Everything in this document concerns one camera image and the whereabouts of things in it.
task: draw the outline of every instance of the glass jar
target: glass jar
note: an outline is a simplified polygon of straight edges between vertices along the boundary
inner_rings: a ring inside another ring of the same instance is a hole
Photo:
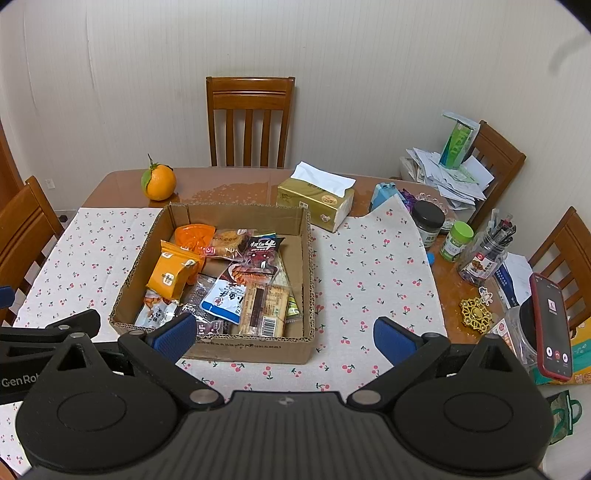
[[[468,283],[482,287],[505,261],[507,252],[507,247],[500,246],[486,230],[482,230],[460,254],[457,272]]]
[[[535,320],[531,297],[521,306],[509,309],[504,318],[492,326],[527,370],[537,364],[535,347]]]
[[[410,215],[417,225],[425,250],[428,250],[439,235],[439,230],[445,222],[445,214],[434,203],[419,200],[414,203]]]
[[[474,232],[470,225],[460,221],[455,222],[441,246],[441,256],[448,262],[455,262],[473,236]]]

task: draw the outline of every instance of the cherry print tablecloth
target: cherry print tablecloth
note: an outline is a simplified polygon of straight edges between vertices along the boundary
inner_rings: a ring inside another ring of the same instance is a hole
[[[157,209],[81,209],[54,247],[16,326],[43,327],[88,307],[102,323],[95,341],[116,332],[107,317]],[[178,365],[229,398],[234,390],[340,391],[343,398],[391,367],[374,347],[372,326],[388,316],[418,335],[446,334],[418,230],[393,197],[336,233],[313,227],[316,347],[306,365],[182,359]],[[28,468],[14,431],[19,404],[0,406],[0,456]]]

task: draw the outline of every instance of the spice jar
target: spice jar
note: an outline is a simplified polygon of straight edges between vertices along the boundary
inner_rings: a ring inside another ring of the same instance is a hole
[[[441,246],[441,256],[448,262],[455,261],[473,236],[474,231],[470,225],[464,222],[455,222]]]
[[[437,205],[426,200],[419,200],[413,205],[410,215],[417,225],[425,250],[429,249],[439,235],[443,222],[445,222],[445,214]]]

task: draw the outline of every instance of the green box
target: green box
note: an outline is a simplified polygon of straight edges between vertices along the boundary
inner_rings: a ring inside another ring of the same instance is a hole
[[[455,170],[460,167],[466,153],[480,129],[480,124],[453,112],[443,112],[443,116],[456,121],[456,126],[441,153],[439,163],[445,168]]]

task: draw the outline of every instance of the orange snack bag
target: orange snack bag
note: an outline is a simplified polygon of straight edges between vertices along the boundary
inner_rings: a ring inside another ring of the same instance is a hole
[[[180,300],[189,275],[203,257],[164,240],[160,245],[162,253],[146,286],[165,299]]]
[[[203,223],[191,223],[180,226],[174,231],[174,243],[183,249],[189,249],[200,255],[199,261],[193,267],[187,279],[188,285],[195,285],[197,275],[199,275],[205,263],[205,247],[210,244],[215,232],[216,228],[214,226]]]

